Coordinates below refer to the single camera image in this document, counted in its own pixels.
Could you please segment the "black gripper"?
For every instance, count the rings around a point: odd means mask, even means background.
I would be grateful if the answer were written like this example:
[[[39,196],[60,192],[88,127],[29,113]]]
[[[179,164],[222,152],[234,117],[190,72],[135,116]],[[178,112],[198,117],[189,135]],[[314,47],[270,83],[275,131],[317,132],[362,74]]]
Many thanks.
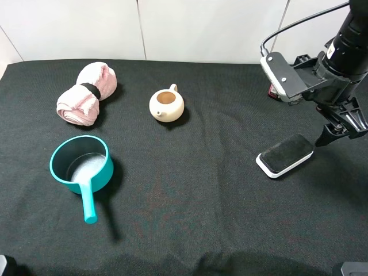
[[[338,55],[337,67],[325,53],[311,58],[296,57],[293,68],[307,85],[302,93],[306,101],[317,104],[316,110],[328,121],[315,147],[326,146],[342,137],[356,139],[367,134],[367,121],[355,95],[355,89],[367,75],[367,55]]]

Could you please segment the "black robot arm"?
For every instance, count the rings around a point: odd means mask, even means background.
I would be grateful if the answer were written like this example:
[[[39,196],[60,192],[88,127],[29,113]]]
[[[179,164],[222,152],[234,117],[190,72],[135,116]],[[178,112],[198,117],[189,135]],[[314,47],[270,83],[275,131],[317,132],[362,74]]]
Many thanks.
[[[355,89],[367,75],[367,1],[350,1],[350,12],[337,35],[326,43],[327,51],[316,58],[298,56],[293,68],[308,89],[306,101],[328,120],[315,146],[367,133],[367,121]]]

